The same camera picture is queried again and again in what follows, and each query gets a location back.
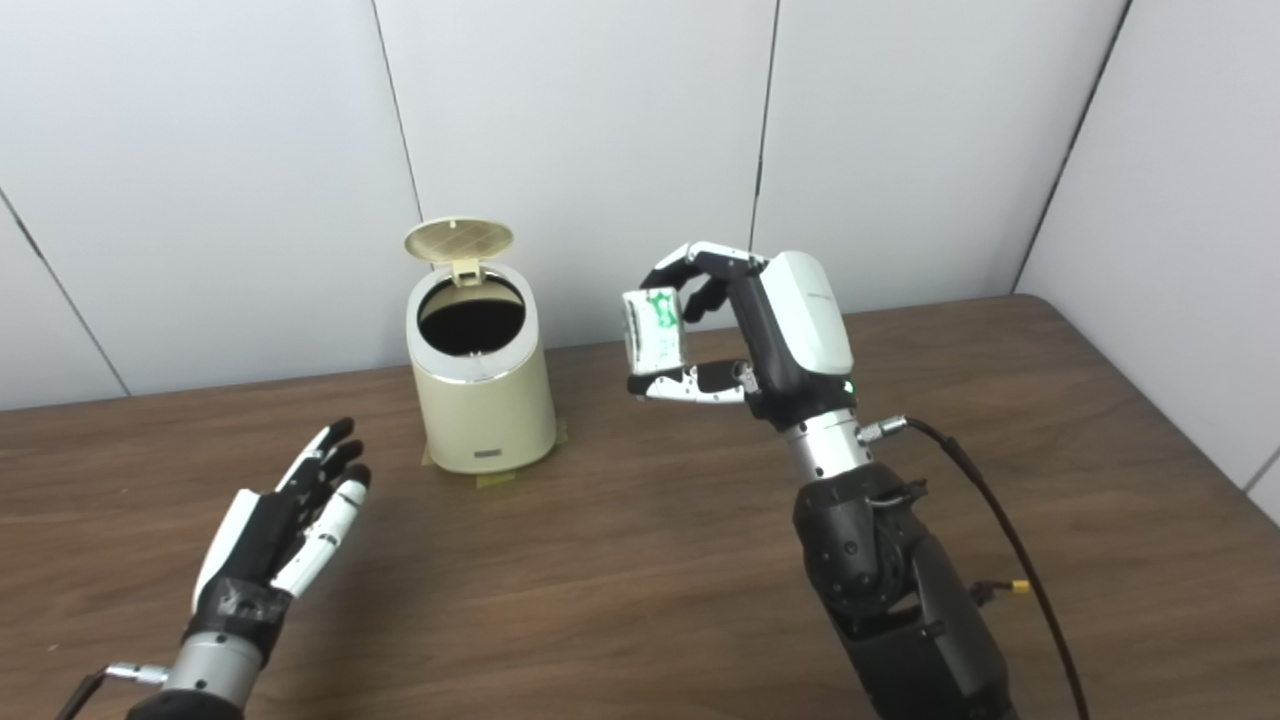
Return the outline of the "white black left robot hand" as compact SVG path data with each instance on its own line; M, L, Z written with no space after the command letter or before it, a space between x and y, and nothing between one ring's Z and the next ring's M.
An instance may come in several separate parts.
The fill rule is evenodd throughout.
M209 546L183 633L238 638L269 661L291 605L333 560L369 495L347 416L320 429L274 489L238 489Z

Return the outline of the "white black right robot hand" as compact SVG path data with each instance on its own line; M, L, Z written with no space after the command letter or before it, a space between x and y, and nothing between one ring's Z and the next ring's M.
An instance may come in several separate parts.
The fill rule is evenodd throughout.
M730 305L744 359L691 363L686 329ZM780 432L856 405L844 318L820 263L696 242L623 295L627 391L640 398L745 404Z

